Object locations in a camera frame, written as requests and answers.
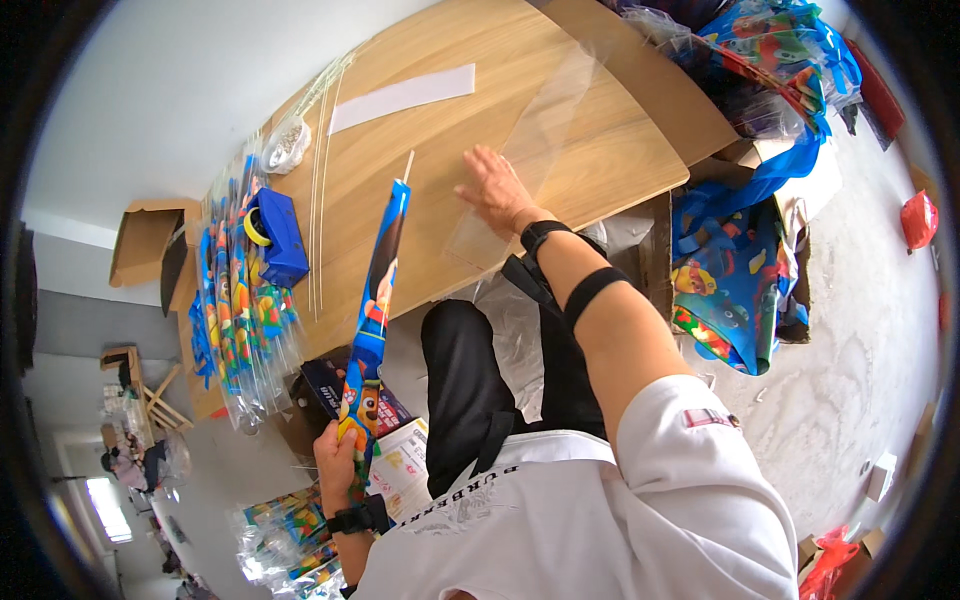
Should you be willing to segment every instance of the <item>knee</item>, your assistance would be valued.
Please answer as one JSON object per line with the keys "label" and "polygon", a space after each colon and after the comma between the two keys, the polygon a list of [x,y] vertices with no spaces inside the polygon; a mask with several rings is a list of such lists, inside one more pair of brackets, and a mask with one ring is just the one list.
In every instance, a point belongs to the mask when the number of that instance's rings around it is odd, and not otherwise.
{"label": "knee", "polygon": [[466,300],[443,300],[423,318],[421,338],[440,332],[480,331],[492,335],[490,322],[472,302]]}

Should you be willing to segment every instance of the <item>patch on sleeve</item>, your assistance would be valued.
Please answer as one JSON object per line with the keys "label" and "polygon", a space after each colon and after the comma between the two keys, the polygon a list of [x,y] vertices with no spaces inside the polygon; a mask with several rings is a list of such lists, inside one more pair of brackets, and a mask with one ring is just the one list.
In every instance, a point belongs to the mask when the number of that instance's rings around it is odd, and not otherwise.
{"label": "patch on sleeve", "polygon": [[684,411],[684,424],[687,429],[702,427],[703,425],[727,425],[734,429],[740,428],[740,419],[734,415],[722,415],[709,408]]}

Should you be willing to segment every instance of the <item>black pants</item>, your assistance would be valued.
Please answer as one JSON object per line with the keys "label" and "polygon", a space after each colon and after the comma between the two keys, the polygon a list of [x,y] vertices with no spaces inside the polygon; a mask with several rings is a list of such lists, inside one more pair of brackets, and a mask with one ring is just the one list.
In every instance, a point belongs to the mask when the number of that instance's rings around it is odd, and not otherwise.
{"label": "black pants", "polygon": [[166,440],[157,440],[156,444],[147,448],[147,451],[143,453],[143,477],[147,480],[147,492],[152,492],[156,489],[160,475],[159,462],[166,460],[166,458]]}
{"label": "black pants", "polygon": [[543,349],[543,421],[527,424],[500,376],[493,330],[472,303],[445,300],[423,319],[420,332],[427,369],[427,489],[446,493],[480,454],[493,415],[514,414],[511,433],[576,429],[607,439],[603,416],[587,378],[580,346],[564,323],[540,309]]}

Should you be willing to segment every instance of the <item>black elbow strap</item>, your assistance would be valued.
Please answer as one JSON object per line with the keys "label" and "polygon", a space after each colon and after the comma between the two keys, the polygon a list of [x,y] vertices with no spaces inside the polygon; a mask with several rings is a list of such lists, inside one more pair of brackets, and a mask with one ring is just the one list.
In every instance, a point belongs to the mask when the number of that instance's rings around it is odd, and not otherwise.
{"label": "black elbow strap", "polygon": [[584,280],[573,288],[573,291],[570,292],[570,298],[566,301],[566,308],[564,308],[564,321],[566,321],[566,326],[570,328],[570,331],[573,331],[573,326],[577,324],[580,315],[590,304],[590,301],[605,287],[617,281],[626,281],[633,285],[630,278],[619,269],[604,267],[584,277]]}

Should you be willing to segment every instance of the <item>window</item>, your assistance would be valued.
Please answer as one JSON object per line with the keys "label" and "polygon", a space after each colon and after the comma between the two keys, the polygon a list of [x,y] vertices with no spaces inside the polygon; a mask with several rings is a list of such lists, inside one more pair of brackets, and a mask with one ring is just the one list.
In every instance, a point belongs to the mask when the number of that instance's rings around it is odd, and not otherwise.
{"label": "window", "polygon": [[120,510],[113,484],[106,477],[95,477],[86,480],[86,491],[90,494],[93,508],[97,509],[100,522],[104,525],[107,537],[113,543],[124,543],[133,539],[130,525]]}

